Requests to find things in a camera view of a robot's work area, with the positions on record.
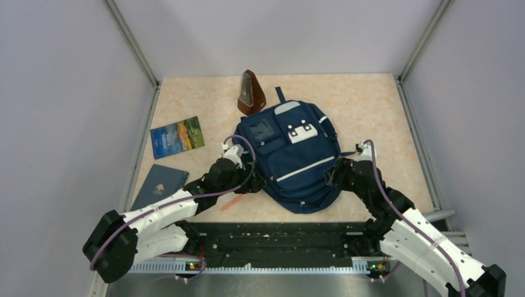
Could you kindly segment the navy blue backpack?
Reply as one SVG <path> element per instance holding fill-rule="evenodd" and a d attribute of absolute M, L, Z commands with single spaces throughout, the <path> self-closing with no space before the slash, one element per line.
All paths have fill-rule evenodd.
<path fill-rule="evenodd" d="M 276 92 L 280 103 L 242 118 L 233 143 L 245 149 L 244 160 L 254 160 L 264 191 L 278 204 L 292 213 L 319 212 L 341 193 L 327 185 L 325 172 L 353 153 L 341 150 L 332 122 L 315 104 L 288 100 L 280 87 Z"/>

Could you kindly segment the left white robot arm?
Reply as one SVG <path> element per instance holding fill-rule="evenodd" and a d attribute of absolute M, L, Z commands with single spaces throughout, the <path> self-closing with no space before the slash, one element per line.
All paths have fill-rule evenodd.
<path fill-rule="evenodd" d="M 82 247 L 89 269 L 105 283 L 126 275 L 135 264 L 166 253 L 194 254 L 198 233 L 186 221 L 235 194 L 257 193 L 266 185 L 254 163 L 219 158 L 209 171 L 174 194 L 137 210 L 102 215 Z"/>

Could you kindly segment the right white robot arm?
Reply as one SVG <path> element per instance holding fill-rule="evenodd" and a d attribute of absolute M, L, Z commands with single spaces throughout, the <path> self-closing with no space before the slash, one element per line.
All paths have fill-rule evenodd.
<path fill-rule="evenodd" d="M 328 185 L 354 193 L 371 213 L 363 247 L 397 259 L 441 296 L 504 296 L 506 273 L 457 247 L 402 192 L 381 179 L 372 161 L 338 158 L 325 171 Z"/>

